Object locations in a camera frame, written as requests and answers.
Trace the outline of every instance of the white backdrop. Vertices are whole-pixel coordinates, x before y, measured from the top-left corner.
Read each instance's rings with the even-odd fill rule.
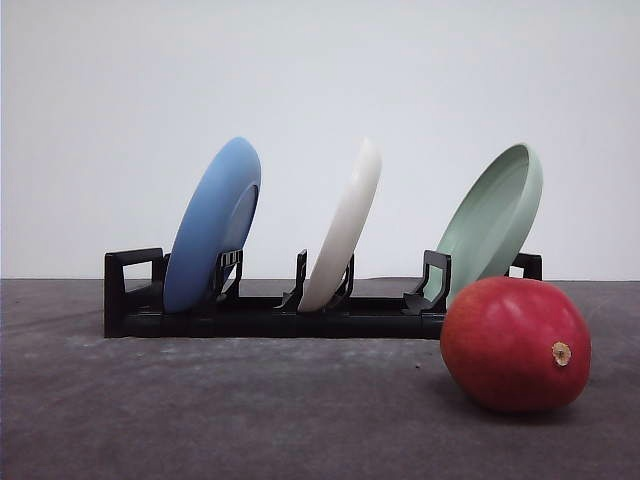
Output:
[[[5,278],[97,278],[106,251],[170,250],[237,135],[263,171],[246,276],[291,277],[367,135],[384,166],[357,276],[418,275],[475,178],[526,141],[545,189],[524,250],[546,278],[640,279],[640,2],[2,8]]]

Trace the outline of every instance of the black dish rack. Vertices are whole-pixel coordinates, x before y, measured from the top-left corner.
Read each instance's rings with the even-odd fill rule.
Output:
[[[107,253],[104,273],[105,337],[317,337],[438,339],[451,283],[451,257],[426,250],[418,285],[396,298],[352,297],[354,257],[327,306],[314,313],[297,311],[307,272],[307,251],[297,256],[294,288],[279,297],[241,296],[242,250],[218,256],[210,288],[194,308],[163,309],[162,292],[170,254],[161,248]],[[151,262],[151,283],[126,291],[124,267]],[[542,257],[519,253],[513,266],[524,278],[542,280]],[[442,270],[442,286],[433,301],[423,296],[430,267]],[[225,274],[235,278],[224,289]]]

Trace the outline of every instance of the gray table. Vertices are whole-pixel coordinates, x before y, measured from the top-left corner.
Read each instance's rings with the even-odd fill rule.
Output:
[[[640,282],[558,285],[591,328],[589,384],[501,416],[436,341],[104,339],[102,282],[3,281],[3,478],[640,478]]]

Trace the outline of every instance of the blue plate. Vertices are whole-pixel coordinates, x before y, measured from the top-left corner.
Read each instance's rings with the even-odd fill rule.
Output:
[[[188,310],[205,297],[218,255],[244,246],[259,191],[258,154],[234,138],[211,161],[180,223],[164,282],[166,312]]]

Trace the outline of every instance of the mint green plate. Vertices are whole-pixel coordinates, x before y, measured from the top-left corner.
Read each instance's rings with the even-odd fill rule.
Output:
[[[522,248],[542,195],[542,166],[525,144],[514,145],[471,187],[444,232],[437,250],[451,255],[447,306],[468,284],[504,275]],[[431,267],[424,296],[440,291],[442,271]]]

